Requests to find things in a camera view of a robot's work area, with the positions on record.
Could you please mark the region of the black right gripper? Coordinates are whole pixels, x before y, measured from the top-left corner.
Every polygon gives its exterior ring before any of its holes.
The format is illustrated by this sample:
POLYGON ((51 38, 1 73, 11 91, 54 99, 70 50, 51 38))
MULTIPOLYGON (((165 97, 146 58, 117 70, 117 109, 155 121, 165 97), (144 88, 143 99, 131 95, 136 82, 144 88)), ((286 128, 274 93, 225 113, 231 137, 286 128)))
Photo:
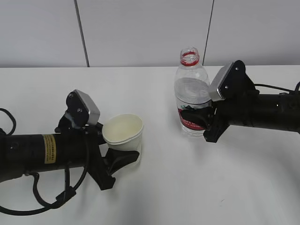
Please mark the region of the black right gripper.
POLYGON ((244 93, 215 103, 215 115, 211 124, 212 107, 179 109, 180 121, 191 130, 206 130, 204 138, 215 143, 230 125, 252 127, 250 107, 253 94, 244 93))

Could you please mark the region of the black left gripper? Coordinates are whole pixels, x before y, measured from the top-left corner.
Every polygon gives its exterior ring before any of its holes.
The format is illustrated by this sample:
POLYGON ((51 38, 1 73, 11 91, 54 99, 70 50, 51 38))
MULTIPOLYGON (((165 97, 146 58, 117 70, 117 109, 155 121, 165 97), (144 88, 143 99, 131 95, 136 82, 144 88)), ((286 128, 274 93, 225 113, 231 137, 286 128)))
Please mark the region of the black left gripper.
POLYGON ((79 183, 82 184, 86 174, 89 174, 101 190, 108 190, 115 183, 115 178, 111 175, 136 162, 139 158, 139 152, 109 148, 104 160, 99 148, 100 145, 105 144, 102 129, 103 124, 99 122, 96 125, 86 125, 83 129, 80 129, 83 134, 86 159, 79 183))

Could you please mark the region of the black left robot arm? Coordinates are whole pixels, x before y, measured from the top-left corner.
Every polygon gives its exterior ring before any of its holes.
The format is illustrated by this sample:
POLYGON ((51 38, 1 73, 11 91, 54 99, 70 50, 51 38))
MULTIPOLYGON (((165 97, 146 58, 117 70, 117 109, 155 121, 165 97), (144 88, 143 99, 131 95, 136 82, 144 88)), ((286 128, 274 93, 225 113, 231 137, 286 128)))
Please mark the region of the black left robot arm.
POLYGON ((99 146, 106 141, 102 125, 69 129, 50 135, 9 135, 0 138, 0 180, 20 178, 31 172, 47 172, 87 167, 87 172, 101 190, 111 189, 112 176, 135 162, 140 153, 109 148, 102 156, 99 146))

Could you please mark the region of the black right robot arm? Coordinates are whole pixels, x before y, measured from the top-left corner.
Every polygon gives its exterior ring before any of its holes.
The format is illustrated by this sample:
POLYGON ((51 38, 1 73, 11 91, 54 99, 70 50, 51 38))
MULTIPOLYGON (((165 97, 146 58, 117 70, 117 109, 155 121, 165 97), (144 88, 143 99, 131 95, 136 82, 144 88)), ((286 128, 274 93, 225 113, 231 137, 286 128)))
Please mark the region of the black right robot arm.
POLYGON ((300 95, 258 94, 231 98, 202 109, 180 113, 204 129, 207 142, 216 143, 229 126, 300 131, 300 95))

